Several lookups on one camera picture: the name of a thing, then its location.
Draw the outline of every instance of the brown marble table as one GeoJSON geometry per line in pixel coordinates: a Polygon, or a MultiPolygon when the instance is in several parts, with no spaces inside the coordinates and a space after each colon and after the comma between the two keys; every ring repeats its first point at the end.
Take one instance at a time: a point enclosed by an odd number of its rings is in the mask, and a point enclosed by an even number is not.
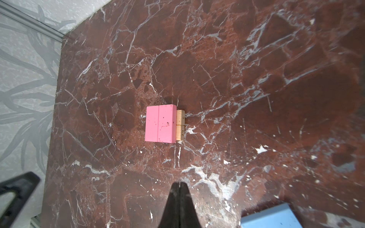
{"type": "Polygon", "coordinates": [[[361,2],[111,1],[63,43],[42,227],[157,227],[174,181],[202,227],[365,227],[361,2]],[[185,141],[144,141],[162,104],[185,141]]]}

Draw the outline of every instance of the light blue box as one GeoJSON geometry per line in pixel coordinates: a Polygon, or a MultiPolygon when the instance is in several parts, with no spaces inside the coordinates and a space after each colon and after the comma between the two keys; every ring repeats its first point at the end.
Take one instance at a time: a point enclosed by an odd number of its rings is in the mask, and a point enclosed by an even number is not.
{"type": "Polygon", "coordinates": [[[288,204],[281,204],[241,218],[242,228],[303,228],[288,204]]]}

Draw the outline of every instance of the side face of pink block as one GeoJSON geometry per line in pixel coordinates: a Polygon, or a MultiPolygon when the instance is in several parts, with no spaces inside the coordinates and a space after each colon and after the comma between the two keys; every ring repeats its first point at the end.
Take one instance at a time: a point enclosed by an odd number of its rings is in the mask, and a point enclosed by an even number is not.
{"type": "Polygon", "coordinates": [[[176,105],[160,105],[158,110],[158,142],[176,142],[176,105]]]}
{"type": "Polygon", "coordinates": [[[146,112],[145,141],[157,142],[159,106],[148,106],[146,112]]]}

